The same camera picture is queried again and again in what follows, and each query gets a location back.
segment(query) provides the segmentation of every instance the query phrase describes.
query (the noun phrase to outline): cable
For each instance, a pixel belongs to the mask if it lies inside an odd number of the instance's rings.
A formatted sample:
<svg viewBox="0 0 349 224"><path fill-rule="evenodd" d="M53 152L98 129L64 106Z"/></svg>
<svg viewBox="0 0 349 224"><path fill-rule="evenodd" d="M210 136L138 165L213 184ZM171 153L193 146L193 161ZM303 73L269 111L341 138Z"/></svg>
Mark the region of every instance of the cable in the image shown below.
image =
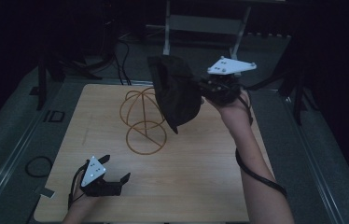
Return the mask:
<svg viewBox="0 0 349 224"><path fill-rule="evenodd" d="M241 156L238 153L238 148L236 148L235 154L236 154L235 156L236 156L236 161L238 162L238 165L242 168L242 170L244 170L245 173L247 173L251 177L255 178L257 181L265 184L266 186L278 190L279 192L281 192L285 196L285 198L287 198L287 191L284 187L276 184L275 182L273 182L265 177L257 175L256 173L251 171L249 168L247 168L247 166L244 164Z"/></svg>
<svg viewBox="0 0 349 224"><path fill-rule="evenodd" d="M70 193L69 193L69 199L67 201L67 208L69 209L70 206L72 205L73 202L75 202L76 200L78 200L80 197L78 197L77 199L75 199L73 201L73 194L74 194L74 188L75 188L75 184L76 184L76 180L77 180L77 177L78 177L78 174L83 171L83 170L86 170L88 164L90 163L90 160L87 160L87 162L85 162L85 164L83 166L81 166L77 171L76 171L76 174L75 176L73 176L73 181L72 181L72 187L70 188Z"/></svg>
<svg viewBox="0 0 349 224"><path fill-rule="evenodd" d="M44 159L45 161L47 161L49 163L49 171L46 173L46 174L43 174L43 175L36 175L36 174L32 174L32 172L30 172L29 170L29 165L36 161L36 160L39 160L39 159ZM35 178L42 178L42 177L46 177L46 176L49 176L49 172L50 170L52 169L52 161L48 158L48 157L45 157L45 156L37 156L37 157L34 157L33 159L31 159L30 161L28 161L25 165L25 172L27 175L31 176L31 177L35 177Z"/></svg>
<svg viewBox="0 0 349 224"><path fill-rule="evenodd" d="M103 3L103 6L101 7L101 18L102 18L102 26L103 26L103 37L102 37L102 46L100 49L100 55L103 55L103 49L105 47L105 3Z"/></svg>
<svg viewBox="0 0 349 224"><path fill-rule="evenodd" d="M118 75L119 75L119 81L121 82L121 85L123 86L124 83L122 81L122 77L121 77L121 72L120 72L120 68L119 68L119 58L117 58L117 55L114 55L114 60L116 61L117 64L117 71L118 71Z"/></svg>
<svg viewBox="0 0 349 224"><path fill-rule="evenodd" d="M92 73L94 75L96 75L97 73L102 72L103 70L105 70L106 68L108 68L109 66L111 66L113 64L113 59L114 59L114 56L113 56L113 58L110 59L110 63L109 64L107 64L104 67L101 67L99 70L92 71Z"/></svg>
<svg viewBox="0 0 349 224"><path fill-rule="evenodd" d="M253 104L253 101L251 99L251 94L250 94L250 90L248 90L245 86L242 86L243 90L246 91L247 93L247 97L249 98L249 109L251 108L251 105Z"/></svg>
<svg viewBox="0 0 349 224"><path fill-rule="evenodd" d="M251 111L250 111L251 104L247 105L246 101L241 96L238 96L238 99L246 107L246 109L247 109L247 116L249 117L249 123L250 123L250 125L252 125L253 124L253 117L251 116Z"/></svg>
<svg viewBox="0 0 349 224"><path fill-rule="evenodd" d="M122 73L125 76L125 79L126 79L128 85L131 86L132 85L131 80L128 78L128 76L127 76L127 74L125 72L125 62L126 62L126 59L128 58L129 51L130 51L129 45L127 43L125 43L124 41L122 41L122 40L119 40L119 43L125 45L125 47L126 47L126 53L125 53L125 56L124 56L124 60L122 61L121 68L122 68Z"/></svg>
<svg viewBox="0 0 349 224"><path fill-rule="evenodd" d="M76 198L74 201L72 201L72 203L74 203L75 201L77 201L78 199L80 199L82 196L84 196L85 193L82 193L80 196L78 196L78 198Z"/></svg>

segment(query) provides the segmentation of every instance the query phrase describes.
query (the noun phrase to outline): black cloth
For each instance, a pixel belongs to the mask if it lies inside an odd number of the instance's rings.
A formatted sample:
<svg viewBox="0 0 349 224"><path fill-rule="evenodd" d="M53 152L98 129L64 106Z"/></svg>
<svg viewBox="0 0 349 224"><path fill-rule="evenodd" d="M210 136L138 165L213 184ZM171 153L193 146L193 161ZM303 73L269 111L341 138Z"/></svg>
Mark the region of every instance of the black cloth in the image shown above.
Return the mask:
<svg viewBox="0 0 349 224"><path fill-rule="evenodd" d="M201 109L198 84L181 58L162 55L148 57L147 62L157 104L169 126L178 133L177 126L194 119Z"/></svg>

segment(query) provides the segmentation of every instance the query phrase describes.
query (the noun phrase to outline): white 3d-printed part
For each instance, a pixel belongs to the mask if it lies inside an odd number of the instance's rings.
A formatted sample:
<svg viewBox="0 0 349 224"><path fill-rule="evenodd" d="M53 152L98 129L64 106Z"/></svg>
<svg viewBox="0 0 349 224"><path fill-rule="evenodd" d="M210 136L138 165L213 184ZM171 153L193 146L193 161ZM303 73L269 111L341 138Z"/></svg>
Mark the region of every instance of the white 3d-printed part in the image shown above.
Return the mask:
<svg viewBox="0 0 349 224"><path fill-rule="evenodd" d="M87 171L85 172L84 179L81 181L81 186L85 187L90 184L93 180L105 173L104 166L96 160L94 156L91 157L90 163L88 164Z"/></svg>
<svg viewBox="0 0 349 224"><path fill-rule="evenodd" d="M256 69L255 63L244 63L241 61L224 58L218 60L212 67L207 69L207 73L211 75L229 75L233 73L240 73L252 69Z"/></svg>

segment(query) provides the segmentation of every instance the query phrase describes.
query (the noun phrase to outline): wooden table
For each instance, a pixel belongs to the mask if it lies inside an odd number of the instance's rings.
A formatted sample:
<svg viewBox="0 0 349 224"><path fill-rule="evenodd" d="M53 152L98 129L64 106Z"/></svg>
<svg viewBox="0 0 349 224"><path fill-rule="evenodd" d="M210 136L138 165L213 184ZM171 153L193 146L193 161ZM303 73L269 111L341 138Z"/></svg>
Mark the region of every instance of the wooden table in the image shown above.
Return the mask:
<svg viewBox="0 0 349 224"><path fill-rule="evenodd" d="M111 160L104 164L105 180L119 181L128 172L131 178L121 196L105 197L86 221L248 220L235 145L218 112L209 104L202 105L195 119L179 126L179 134L164 122L167 142L157 153L139 155L128 148L129 126L121 120L119 109L128 91L145 88L85 86L46 185L55 195L51 199L41 197L35 209L37 221L61 221L77 168L91 156L100 158L106 154L111 155ZM146 104L148 118L158 118L158 110L151 105ZM143 119L142 111L141 105L135 104L130 120ZM150 136L162 138L161 129L155 129ZM269 164L256 120L253 131ZM146 139L136 138L130 142L141 149Z"/></svg>

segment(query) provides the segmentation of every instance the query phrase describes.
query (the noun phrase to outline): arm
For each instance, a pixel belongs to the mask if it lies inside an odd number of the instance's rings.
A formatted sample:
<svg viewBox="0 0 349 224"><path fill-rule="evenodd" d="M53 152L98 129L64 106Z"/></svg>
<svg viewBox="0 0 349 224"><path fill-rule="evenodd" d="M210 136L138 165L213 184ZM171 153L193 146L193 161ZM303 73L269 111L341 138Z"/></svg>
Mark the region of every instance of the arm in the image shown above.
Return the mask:
<svg viewBox="0 0 349 224"><path fill-rule="evenodd" d="M246 94L241 97L248 102ZM250 127L247 108L239 100L230 105L214 107L229 129L244 164L254 173L275 182ZM288 202L280 191L264 185L243 170L241 175L251 223L294 223Z"/></svg>
<svg viewBox="0 0 349 224"><path fill-rule="evenodd" d="M83 194L84 192L79 188L81 177L82 173L77 177L76 189L73 197L75 200L64 217L63 223L81 223L100 200L100 197L89 197Z"/></svg>

